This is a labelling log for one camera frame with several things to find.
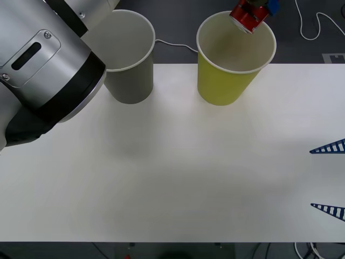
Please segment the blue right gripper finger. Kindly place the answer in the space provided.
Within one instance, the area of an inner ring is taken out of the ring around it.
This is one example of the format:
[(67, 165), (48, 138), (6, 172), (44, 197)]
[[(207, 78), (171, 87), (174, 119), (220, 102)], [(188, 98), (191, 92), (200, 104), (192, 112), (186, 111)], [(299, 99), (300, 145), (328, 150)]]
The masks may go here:
[(310, 204), (313, 208), (316, 208), (332, 217), (335, 217), (341, 221), (344, 221), (344, 211), (345, 207), (337, 207), (331, 205), (321, 205), (317, 203)]
[(310, 154), (344, 154), (344, 139), (310, 150)]

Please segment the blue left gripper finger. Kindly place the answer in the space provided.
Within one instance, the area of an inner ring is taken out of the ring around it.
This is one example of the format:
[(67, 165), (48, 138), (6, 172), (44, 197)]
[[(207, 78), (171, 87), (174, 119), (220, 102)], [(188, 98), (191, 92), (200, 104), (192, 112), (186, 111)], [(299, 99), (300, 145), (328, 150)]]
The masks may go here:
[(266, 9), (269, 15), (275, 15), (280, 9), (279, 0), (268, 0), (266, 3)]

